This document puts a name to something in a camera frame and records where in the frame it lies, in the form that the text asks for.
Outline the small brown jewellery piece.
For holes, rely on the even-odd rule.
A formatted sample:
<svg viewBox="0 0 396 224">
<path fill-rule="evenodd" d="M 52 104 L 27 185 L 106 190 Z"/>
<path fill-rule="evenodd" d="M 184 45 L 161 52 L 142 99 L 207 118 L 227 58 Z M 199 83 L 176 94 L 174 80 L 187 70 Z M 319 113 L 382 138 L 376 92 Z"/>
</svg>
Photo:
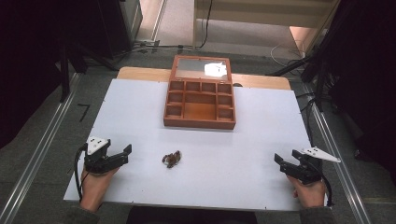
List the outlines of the small brown jewellery piece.
<svg viewBox="0 0 396 224">
<path fill-rule="evenodd" d="M 174 153 L 170 153 L 163 156 L 162 163 L 166 165 L 167 168 L 173 168 L 181 160 L 181 152 L 177 150 Z"/>
</svg>

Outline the wooden table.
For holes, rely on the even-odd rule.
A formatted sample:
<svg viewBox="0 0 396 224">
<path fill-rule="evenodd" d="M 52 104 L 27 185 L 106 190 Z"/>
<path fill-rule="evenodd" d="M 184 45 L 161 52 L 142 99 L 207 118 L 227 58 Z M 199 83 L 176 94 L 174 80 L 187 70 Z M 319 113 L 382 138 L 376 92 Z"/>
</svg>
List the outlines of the wooden table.
<svg viewBox="0 0 396 224">
<path fill-rule="evenodd" d="M 167 82 L 170 75 L 170 69 L 126 66 L 120 69 L 117 78 Z M 291 90 L 290 82 L 285 77 L 232 74 L 232 79 L 233 83 L 239 83 L 245 88 Z"/>
</svg>

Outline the metal floor rail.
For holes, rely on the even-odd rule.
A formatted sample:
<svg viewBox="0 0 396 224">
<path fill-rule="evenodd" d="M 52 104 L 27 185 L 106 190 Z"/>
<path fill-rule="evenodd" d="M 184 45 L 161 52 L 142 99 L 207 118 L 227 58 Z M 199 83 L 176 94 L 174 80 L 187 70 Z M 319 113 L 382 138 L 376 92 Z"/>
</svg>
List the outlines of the metal floor rail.
<svg viewBox="0 0 396 224">
<path fill-rule="evenodd" d="M 33 156 L 27 163 L 23 173 L 21 174 L 21 177 L 18 179 L 15 186 L 13 187 L 10 196 L 7 199 L 5 208 L 0 213 L 0 224 L 12 224 L 12 221 L 17 215 L 20 206 L 39 170 L 39 167 L 41 166 L 41 163 L 46 157 L 53 138 L 58 132 L 69 106 L 74 100 L 81 78 L 81 73 L 75 73 L 72 76 L 70 81 L 70 93 L 68 96 L 65 97 L 62 103 L 59 103 L 57 105 L 56 110 L 49 122 L 49 125 L 43 133 L 39 143 L 35 147 Z"/>
<path fill-rule="evenodd" d="M 313 103 L 308 107 L 307 113 L 313 116 L 315 124 L 318 126 L 318 131 L 320 132 L 321 139 L 325 145 L 325 149 L 342 160 L 343 156 L 337 143 L 334 140 L 325 114 L 319 111 L 318 105 L 315 102 L 317 96 L 313 94 L 313 88 L 310 84 L 304 84 L 303 90 L 304 93 L 307 94 L 307 98 L 313 101 Z M 354 181 L 351 179 L 351 174 L 345 162 L 342 161 L 341 163 L 335 163 L 333 167 L 340 181 L 343 192 L 345 193 L 346 200 L 353 213 L 356 223 L 373 224 L 363 203 L 362 197 L 360 196 Z"/>
</svg>

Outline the dark curtain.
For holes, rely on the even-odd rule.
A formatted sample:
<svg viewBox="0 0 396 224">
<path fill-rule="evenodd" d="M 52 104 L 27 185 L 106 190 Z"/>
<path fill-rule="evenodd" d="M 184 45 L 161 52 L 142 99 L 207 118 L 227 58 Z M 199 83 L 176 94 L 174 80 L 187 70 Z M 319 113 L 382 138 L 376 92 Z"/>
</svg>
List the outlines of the dark curtain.
<svg viewBox="0 0 396 224">
<path fill-rule="evenodd" d="M 142 20 L 140 0 L 0 0 L 0 148 L 62 87 L 60 40 L 110 62 L 132 50 Z"/>
<path fill-rule="evenodd" d="M 303 80 L 322 63 L 336 77 L 330 96 L 361 131 L 358 149 L 396 185 L 396 0 L 341 0 Z"/>
</svg>

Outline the person's right hand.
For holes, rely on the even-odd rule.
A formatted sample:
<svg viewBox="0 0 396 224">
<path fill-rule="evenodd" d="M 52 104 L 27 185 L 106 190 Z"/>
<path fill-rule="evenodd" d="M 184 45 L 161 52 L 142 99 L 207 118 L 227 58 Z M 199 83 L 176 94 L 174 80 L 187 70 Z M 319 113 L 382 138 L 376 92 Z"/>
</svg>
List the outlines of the person's right hand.
<svg viewBox="0 0 396 224">
<path fill-rule="evenodd" d="M 326 188 L 322 181 L 304 185 L 300 180 L 287 176 L 294 186 L 293 197 L 297 198 L 303 208 L 321 207 L 324 205 Z"/>
</svg>

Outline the black metal stand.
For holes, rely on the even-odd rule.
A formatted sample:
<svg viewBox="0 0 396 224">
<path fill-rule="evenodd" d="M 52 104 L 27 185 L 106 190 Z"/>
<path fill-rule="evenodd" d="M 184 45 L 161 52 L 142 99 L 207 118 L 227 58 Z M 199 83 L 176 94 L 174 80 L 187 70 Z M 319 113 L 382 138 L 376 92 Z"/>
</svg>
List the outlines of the black metal stand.
<svg viewBox="0 0 396 224">
<path fill-rule="evenodd" d="M 108 68 L 110 71 L 118 71 L 114 65 L 110 62 L 94 53 L 93 51 L 85 48 L 79 43 L 71 42 L 68 40 L 59 41 L 60 50 L 60 73 L 61 73 L 61 86 L 62 86 L 62 96 L 60 99 L 61 103 L 64 103 L 66 97 L 70 94 L 70 78 L 68 71 L 68 63 L 71 63 L 78 73 L 85 73 L 88 69 L 88 65 L 83 59 L 83 55 L 88 55 L 94 59 L 99 64 Z"/>
<path fill-rule="evenodd" d="M 304 71 L 301 74 L 301 79 L 303 83 L 311 82 L 314 77 L 317 78 L 316 88 L 314 91 L 314 98 L 313 101 L 316 104 L 318 110 L 320 112 L 323 111 L 322 102 L 324 100 L 324 86 L 325 86 L 325 79 L 328 75 L 328 64 L 323 59 L 323 49 L 321 47 L 315 47 L 314 50 L 303 58 L 299 60 L 295 60 L 293 63 L 285 65 L 283 63 L 278 62 L 273 52 L 276 47 L 273 47 L 270 50 L 271 58 L 278 64 L 282 65 L 282 68 L 278 71 L 275 71 L 270 74 L 271 77 L 281 77 L 292 70 L 296 70 L 299 67 L 305 66 Z"/>
</svg>

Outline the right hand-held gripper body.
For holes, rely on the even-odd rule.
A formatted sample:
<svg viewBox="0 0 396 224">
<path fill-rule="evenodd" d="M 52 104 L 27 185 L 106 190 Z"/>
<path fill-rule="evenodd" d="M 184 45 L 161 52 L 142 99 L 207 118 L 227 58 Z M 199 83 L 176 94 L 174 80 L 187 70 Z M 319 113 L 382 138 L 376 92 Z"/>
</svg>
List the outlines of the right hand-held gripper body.
<svg viewBox="0 0 396 224">
<path fill-rule="evenodd" d="M 340 162 L 339 158 L 319 149 L 318 147 L 293 150 L 291 155 L 299 161 L 299 165 L 292 176 L 304 185 L 319 181 L 323 177 L 322 162 Z"/>
</svg>

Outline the person's left hand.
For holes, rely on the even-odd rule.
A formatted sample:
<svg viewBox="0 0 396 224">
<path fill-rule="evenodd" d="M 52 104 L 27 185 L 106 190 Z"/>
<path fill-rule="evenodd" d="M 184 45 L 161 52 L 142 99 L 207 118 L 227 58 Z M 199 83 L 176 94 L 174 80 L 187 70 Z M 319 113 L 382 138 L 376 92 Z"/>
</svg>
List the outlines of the person's left hand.
<svg viewBox="0 0 396 224">
<path fill-rule="evenodd" d="M 116 168 L 101 175 L 91 174 L 83 170 L 81 174 L 84 178 L 82 181 L 82 199 L 79 203 L 83 209 L 93 213 L 99 209 L 113 175 L 118 170 Z"/>
</svg>

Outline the person's dark lap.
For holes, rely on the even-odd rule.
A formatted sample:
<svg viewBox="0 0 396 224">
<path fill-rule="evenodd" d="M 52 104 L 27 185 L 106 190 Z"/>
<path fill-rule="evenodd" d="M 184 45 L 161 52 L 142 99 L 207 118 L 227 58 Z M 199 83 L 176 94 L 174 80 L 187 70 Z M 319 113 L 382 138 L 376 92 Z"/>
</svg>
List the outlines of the person's dark lap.
<svg viewBox="0 0 396 224">
<path fill-rule="evenodd" d="M 133 206 L 126 224 L 258 224 L 253 212 Z"/>
</svg>

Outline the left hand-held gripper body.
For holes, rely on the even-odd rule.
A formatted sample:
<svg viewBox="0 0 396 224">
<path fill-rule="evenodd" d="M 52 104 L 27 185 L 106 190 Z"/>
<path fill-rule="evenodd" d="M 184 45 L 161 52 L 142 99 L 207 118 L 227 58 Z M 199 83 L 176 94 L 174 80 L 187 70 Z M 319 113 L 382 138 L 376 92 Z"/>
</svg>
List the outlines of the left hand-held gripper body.
<svg viewBox="0 0 396 224">
<path fill-rule="evenodd" d="M 94 174 L 106 173 L 107 149 L 110 147 L 109 139 L 91 136 L 87 140 L 87 149 L 84 165 L 88 172 Z"/>
</svg>

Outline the white cabinet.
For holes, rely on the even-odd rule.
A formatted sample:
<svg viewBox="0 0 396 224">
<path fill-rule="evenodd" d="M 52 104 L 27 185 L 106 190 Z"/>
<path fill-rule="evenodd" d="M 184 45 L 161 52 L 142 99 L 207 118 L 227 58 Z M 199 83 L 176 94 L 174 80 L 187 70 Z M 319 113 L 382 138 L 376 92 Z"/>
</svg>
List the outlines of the white cabinet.
<svg viewBox="0 0 396 224">
<path fill-rule="evenodd" d="M 197 20 L 238 21 L 288 26 L 299 50 L 310 52 L 332 23 L 341 0 L 193 0 Z"/>
</svg>

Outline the white table board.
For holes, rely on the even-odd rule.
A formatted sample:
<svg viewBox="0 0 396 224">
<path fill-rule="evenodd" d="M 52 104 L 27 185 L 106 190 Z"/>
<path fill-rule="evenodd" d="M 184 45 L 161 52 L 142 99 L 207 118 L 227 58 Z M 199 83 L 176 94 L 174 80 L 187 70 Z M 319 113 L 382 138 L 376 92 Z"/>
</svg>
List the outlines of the white table board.
<svg viewBox="0 0 396 224">
<path fill-rule="evenodd" d="M 233 130 L 163 124 L 164 82 L 115 79 L 91 134 L 109 139 L 110 154 L 132 145 L 105 199 L 191 208 L 296 211 L 293 186 L 274 161 L 310 146 L 293 91 L 234 88 Z M 181 152 L 173 168 L 164 155 Z"/>
</svg>

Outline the brown wooden compartment box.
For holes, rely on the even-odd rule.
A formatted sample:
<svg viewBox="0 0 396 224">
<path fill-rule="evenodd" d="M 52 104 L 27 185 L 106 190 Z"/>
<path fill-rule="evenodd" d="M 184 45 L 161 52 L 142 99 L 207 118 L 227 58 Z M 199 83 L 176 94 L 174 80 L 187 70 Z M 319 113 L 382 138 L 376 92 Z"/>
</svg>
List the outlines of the brown wooden compartment box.
<svg viewBox="0 0 396 224">
<path fill-rule="evenodd" d="M 163 124 L 233 130 L 233 79 L 227 58 L 177 55 L 169 77 Z"/>
</svg>

